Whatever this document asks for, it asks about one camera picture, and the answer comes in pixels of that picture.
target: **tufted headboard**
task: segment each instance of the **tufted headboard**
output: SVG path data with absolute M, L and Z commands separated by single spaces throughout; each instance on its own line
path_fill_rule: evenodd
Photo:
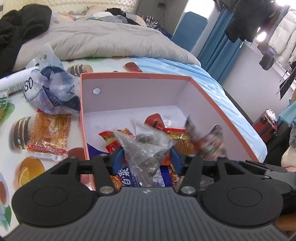
M 49 6 L 52 11 L 71 15 L 84 14 L 88 7 L 97 5 L 102 11 L 107 8 L 117 7 L 124 12 L 135 13 L 139 0 L 0 0 L 0 17 L 10 10 L 21 9 L 24 5 L 38 3 Z

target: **white puffer jacket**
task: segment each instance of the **white puffer jacket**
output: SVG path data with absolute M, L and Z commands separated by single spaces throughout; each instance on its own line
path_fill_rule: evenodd
M 269 46 L 277 55 L 275 59 L 283 66 L 296 60 L 296 8 L 291 7 L 272 35 Z

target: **silver screw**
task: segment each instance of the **silver screw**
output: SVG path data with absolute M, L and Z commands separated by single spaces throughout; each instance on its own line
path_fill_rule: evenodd
M 114 191 L 114 188 L 113 187 L 110 187 L 110 186 L 103 186 L 100 188 L 100 192 L 103 193 L 103 194 L 110 194 Z
M 181 188 L 181 192 L 185 194 L 192 194 L 195 192 L 195 188 L 191 186 L 185 186 Z

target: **pink box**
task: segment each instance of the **pink box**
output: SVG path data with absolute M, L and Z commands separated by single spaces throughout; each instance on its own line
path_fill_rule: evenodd
M 159 113 L 173 122 L 172 128 L 184 128 L 190 115 L 201 133 L 216 124 L 223 127 L 228 158 L 258 159 L 241 133 L 213 99 L 191 77 L 147 73 L 84 73 L 81 75 L 81 124 L 86 159 L 87 143 L 107 152 L 98 134 L 104 130 L 124 129 L 134 134 L 131 118 L 140 122 Z

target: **gray comforter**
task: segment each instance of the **gray comforter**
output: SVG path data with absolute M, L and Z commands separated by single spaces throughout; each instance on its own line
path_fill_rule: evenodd
M 21 70 L 49 42 L 60 60 L 85 57 L 150 57 L 184 64 L 200 62 L 157 30 L 95 20 L 51 23 L 47 32 L 23 44 L 14 65 Z

